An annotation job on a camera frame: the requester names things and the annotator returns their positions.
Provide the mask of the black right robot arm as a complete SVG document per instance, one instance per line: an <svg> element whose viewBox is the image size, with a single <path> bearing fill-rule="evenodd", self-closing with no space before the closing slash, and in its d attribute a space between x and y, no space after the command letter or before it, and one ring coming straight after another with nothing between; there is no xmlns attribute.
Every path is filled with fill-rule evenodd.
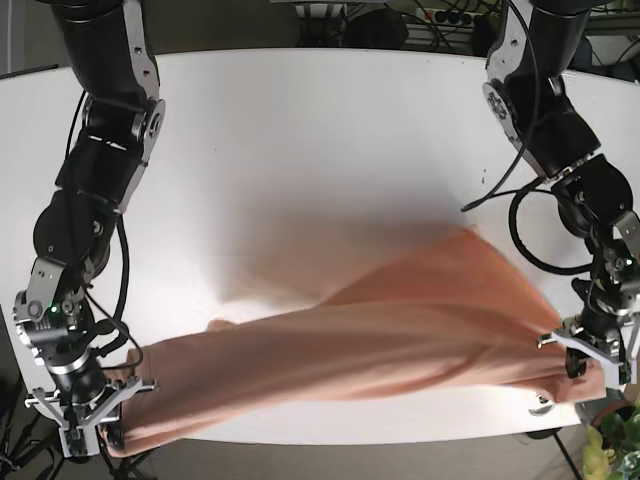
<svg viewBox="0 0 640 480"><path fill-rule="evenodd" d="M124 444L122 405L152 391L135 375L107 377L101 360L131 341L123 319L128 284L113 313L96 319L89 291L112 241L126 242L123 216L149 164L165 114L156 61L139 1L54 1L83 93L48 207L33 232L31 277L13 307L20 340L54 381L27 403L50 412L62 454L83 458Z"/></svg>

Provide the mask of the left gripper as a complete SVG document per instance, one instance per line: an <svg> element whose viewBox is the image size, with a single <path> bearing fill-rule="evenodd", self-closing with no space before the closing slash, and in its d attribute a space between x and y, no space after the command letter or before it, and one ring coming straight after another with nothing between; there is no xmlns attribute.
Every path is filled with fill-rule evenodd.
<svg viewBox="0 0 640 480"><path fill-rule="evenodd" d="M564 348L570 379L584 376L606 357L606 387L622 389L638 381L639 262L623 255L596 255L587 280L575 281L584 301L577 318L565 318L559 327L538 337L538 348Z"/></svg>

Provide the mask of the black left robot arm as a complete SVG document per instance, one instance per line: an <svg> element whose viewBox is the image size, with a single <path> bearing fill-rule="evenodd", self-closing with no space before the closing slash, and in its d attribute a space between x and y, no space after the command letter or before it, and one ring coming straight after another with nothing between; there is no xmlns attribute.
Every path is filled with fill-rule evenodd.
<svg viewBox="0 0 640 480"><path fill-rule="evenodd" d="M625 176L601 153L601 144L574 109L563 75L591 15L590 1L505 1L500 29L486 62L485 100L536 179L510 204L509 232L516 249L536 260L518 231L525 197L548 184L564 227L585 242L589 263L537 267L571 278L581 313L541 337L566 350L567 374L576 378L597 361L608 388L639 377L639 218Z"/></svg>

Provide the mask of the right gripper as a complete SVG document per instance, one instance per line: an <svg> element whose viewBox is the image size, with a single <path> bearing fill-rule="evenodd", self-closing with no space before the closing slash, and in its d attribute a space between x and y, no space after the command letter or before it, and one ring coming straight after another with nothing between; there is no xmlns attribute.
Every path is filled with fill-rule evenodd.
<svg viewBox="0 0 640 480"><path fill-rule="evenodd" d="M66 459L90 457L91 428L95 426L110 446L124 446L124 403L156 391L158 382L137 376L124 382L106 376L91 342L111 322L97 322L85 300L18 300L15 325L21 341L55 384L52 393L33 390L25 406L48 412L55 422L53 440L62 455Z"/></svg>

